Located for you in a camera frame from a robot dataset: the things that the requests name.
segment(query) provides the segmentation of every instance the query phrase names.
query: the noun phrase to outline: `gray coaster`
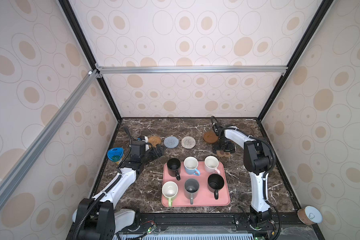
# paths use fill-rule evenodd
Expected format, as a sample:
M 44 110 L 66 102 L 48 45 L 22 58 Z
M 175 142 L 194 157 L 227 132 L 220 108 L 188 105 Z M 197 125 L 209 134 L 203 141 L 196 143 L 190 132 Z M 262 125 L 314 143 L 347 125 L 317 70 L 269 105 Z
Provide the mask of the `gray coaster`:
M 196 145 L 196 140 L 191 137 L 191 136 L 187 136 L 187 137 L 183 137 L 183 139 L 181 140 L 181 146 L 183 146 L 184 148 L 192 148 Z
M 164 139 L 164 145 L 168 148 L 175 148 L 179 144 L 179 140 L 176 137 L 167 137 Z

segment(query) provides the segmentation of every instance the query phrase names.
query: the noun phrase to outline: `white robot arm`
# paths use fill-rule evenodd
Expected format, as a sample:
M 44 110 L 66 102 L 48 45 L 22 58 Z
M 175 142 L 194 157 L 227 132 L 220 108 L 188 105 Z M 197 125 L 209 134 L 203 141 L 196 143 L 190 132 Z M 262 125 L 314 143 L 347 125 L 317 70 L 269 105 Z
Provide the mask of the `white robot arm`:
M 148 143 L 148 137 L 140 136 L 133 139 L 128 129 L 125 131 L 130 137 L 130 151 L 120 162 L 116 176 L 110 183 L 91 199 L 83 199 L 72 215 L 74 225 L 73 240 L 105 240 L 111 239 L 115 233 L 125 227 L 137 230 L 140 227 L 140 212 L 138 209 L 121 209 L 114 213 L 117 202 L 135 182 L 144 166 L 163 156 L 165 146 L 156 147 Z
M 265 140 L 250 136 L 236 126 L 224 125 L 220 122 L 213 122 L 213 130 L 219 137 L 216 144 L 213 144 L 214 151 L 235 152 L 231 141 L 243 148 L 243 163 L 250 172 L 252 200 L 250 206 L 250 226 L 258 230 L 271 219 L 270 203 L 268 202 L 268 175 L 273 170 L 276 155 L 274 150 Z

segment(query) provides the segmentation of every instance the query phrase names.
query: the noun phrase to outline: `wallpaper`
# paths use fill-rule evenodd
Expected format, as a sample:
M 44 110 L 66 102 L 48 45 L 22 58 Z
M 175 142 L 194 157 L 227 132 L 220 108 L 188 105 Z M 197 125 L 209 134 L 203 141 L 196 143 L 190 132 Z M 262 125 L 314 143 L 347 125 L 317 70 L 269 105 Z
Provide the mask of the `wallpaper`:
M 101 66 L 285 65 L 321 0 L 71 0 Z
M 0 182 L 88 70 L 54 1 L 0 1 Z
M 97 81 L 89 86 L 0 211 L 2 240 L 65 240 L 88 197 L 116 119 Z
M 257 117 L 281 73 L 104 74 L 122 117 Z
M 360 240 L 360 0 L 331 8 L 263 125 L 326 240 Z

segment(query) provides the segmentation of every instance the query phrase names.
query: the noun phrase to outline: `gray mug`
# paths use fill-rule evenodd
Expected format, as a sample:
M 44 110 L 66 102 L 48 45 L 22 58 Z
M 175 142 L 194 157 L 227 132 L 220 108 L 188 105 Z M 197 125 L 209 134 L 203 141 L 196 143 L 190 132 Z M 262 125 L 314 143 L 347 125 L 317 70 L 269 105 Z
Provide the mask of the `gray mug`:
M 195 199 L 195 197 L 197 196 L 199 187 L 200 187 L 199 182 L 194 178 L 190 178 L 184 183 L 184 188 L 185 188 L 184 194 L 186 198 L 190 200 L 191 205 L 193 204 L 193 199 Z

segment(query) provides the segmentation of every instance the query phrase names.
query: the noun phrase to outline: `white jar lid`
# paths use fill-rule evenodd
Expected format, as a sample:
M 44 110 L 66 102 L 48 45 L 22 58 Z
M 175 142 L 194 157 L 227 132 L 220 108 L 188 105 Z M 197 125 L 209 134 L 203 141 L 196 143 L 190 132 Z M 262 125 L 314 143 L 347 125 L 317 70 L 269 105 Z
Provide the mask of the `white jar lid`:
M 323 216 L 321 215 L 321 212 L 315 207 L 307 206 L 304 209 L 305 214 L 307 217 L 314 223 L 321 223 L 323 221 Z

